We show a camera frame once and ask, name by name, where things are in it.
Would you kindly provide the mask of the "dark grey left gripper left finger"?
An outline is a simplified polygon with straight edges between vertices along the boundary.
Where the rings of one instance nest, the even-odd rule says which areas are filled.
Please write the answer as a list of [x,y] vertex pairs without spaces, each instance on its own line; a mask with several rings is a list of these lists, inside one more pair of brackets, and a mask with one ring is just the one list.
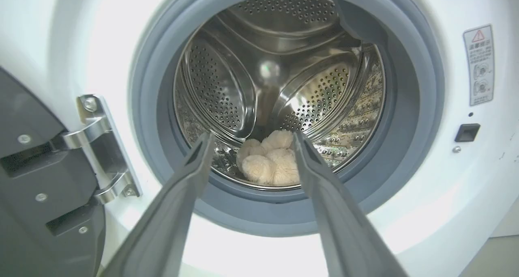
[[178,277],[196,200],[209,181],[215,136],[203,133],[157,193],[101,277]]

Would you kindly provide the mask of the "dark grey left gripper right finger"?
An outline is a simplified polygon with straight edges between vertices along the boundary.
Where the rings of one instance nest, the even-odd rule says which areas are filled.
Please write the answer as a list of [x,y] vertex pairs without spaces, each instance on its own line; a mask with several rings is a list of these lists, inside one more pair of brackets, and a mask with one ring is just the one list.
[[296,132],[293,146],[302,189],[313,203],[329,277],[408,277],[311,141]]

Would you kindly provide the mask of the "cream plush toy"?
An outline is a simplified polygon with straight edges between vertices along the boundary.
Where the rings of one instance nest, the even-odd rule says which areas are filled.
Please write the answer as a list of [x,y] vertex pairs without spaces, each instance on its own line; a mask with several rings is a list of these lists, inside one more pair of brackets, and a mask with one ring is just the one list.
[[236,155],[236,164],[249,182],[260,186],[285,187],[300,184],[292,148],[293,133],[276,130],[262,142],[245,140]]

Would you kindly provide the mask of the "white washing machine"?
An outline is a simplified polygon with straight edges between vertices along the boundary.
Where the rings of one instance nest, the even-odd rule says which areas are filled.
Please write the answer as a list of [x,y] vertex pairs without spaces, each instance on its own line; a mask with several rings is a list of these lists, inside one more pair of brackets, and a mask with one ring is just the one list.
[[[82,126],[77,97],[102,96],[142,189],[139,198],[101,205],[105,245],[96,277],[167,182],[157,180],[138,146],[129,92],[165,2],[0,0],[0,67],[65,131]],[[418,0],[418,7],[444,70],[438,133],[413,177],[383,205],[369,213],[353,199],[408,277],[458,277],[519,197],[519,0]],[[486,24],[493,30],[494,96],[470,106],[463,33]],[[456,143],[459,126],[473,123],[481,125],[474,142]],[[178,277],[187,274],[329,277],[318,226],[305,236],[252,236],[218,226],[195,208]]]

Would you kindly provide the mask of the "dark grey washing machine door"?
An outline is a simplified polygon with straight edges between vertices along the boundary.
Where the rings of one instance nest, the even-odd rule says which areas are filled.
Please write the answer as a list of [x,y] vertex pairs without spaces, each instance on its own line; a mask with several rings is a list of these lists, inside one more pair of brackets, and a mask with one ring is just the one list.
[[96,277],[105,208],[82,150],[59,149],[65,127],[0,67],[0,277]]

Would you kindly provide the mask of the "chrome door hinge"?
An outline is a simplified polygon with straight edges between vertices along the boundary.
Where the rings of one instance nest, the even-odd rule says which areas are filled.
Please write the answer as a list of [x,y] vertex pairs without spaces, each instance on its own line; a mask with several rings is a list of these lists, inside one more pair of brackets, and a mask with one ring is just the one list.
[[96,203],[104,205],[120,197],[141,197],[142,189],[112,127],[102,96],[79,96],[76,105],[82,126],[54,137],[52,146],[58,150],[82,151],[97,180],[92,196]]

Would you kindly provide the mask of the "grey rubber door gasket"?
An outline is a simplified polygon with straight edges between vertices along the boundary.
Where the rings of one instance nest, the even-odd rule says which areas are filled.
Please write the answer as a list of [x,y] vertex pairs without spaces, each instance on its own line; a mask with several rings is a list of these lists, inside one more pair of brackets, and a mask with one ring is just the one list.
[[[174,111],[174,81],[189,37],[211,17],[243,0],[166,0],[154,17],[129,88],[138,146],[165,183],[189,145]],[[418,0],[333,0],[353,37],[377,46],[386,96],[365,149],[336,172],[365,212],[393,197],[417,171],[438,133],[445,78],[438,43]],[[298,188],[256,190],[209,173],[195,213],[232,232],[283,238],[317,232],[311,201]]]

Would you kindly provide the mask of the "black door latch slot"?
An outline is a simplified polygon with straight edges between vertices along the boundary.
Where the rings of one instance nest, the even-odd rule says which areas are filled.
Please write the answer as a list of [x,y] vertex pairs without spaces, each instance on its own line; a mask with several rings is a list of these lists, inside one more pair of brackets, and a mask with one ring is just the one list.
[[456,143],[474,142],[480,129],[480,124],[462,124],[456,133],[454,141]]

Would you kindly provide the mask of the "stainless steel perforated drum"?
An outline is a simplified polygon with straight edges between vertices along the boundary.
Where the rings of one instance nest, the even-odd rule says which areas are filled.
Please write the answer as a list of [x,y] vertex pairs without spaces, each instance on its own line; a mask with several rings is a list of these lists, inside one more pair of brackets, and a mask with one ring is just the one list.
[[352,33],[333,0],[243,0],[217,13],[178,62],[174,111],[184,140],[213,132],[213,172],[256,190],[300,186],[241,172],[241,146],[272,132],[304,133],[340,172],[368,145],[386,96],[377,46]]

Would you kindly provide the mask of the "warning label sticker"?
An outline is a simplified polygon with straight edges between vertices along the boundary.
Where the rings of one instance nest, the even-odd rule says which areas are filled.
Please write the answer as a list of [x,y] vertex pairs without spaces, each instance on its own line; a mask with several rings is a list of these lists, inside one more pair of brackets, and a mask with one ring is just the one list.
[[490,102],[494,96],[495,61],[491,24],[463,33],[468,62],[470,106]]

